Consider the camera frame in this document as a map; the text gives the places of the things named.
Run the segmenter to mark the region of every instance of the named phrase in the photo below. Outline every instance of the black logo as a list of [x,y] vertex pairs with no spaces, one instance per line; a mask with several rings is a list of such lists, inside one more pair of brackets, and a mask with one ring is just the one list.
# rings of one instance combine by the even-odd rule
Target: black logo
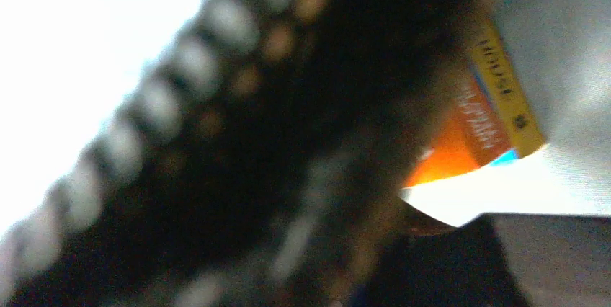
[[528,125],[528,121],[526,121],[526,116],[524,114],[518,115],[514,117],[514,126],[518,129],[524,129]]

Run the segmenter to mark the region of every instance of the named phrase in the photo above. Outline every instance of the book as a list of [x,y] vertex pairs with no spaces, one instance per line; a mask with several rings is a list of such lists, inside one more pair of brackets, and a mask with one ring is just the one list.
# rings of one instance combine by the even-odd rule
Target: book
[[545,143],[492,20],[482,21],[476,42],[470,77],[405,187],[508,164]]

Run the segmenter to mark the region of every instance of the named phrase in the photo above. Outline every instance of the orange book cover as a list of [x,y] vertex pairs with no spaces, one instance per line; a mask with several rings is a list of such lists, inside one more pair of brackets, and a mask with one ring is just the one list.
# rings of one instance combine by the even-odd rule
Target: orange book cover
[[460,88],[452,113],[406,187],[466,174],[511,149],[501,121],[473,75]]

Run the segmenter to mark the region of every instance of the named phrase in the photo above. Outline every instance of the black fabric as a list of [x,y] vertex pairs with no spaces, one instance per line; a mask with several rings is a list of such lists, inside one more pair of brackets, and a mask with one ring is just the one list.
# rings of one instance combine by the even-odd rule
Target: black fabric
[[508,273],[503,249],[488,217],[442,236],[399,239],[385,251],[369,285],[351,304],[352,307],[528,305]]

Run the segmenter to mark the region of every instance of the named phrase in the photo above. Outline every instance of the yellow book spine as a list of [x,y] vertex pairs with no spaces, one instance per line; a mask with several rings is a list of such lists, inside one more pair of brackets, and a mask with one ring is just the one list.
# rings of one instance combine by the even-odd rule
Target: yellow book spine
[[544,143],[535,116],[515,76],[501,36],[491,19],[482,21],[471,59],[488,89],[499,119],[518,157],[528,156]]

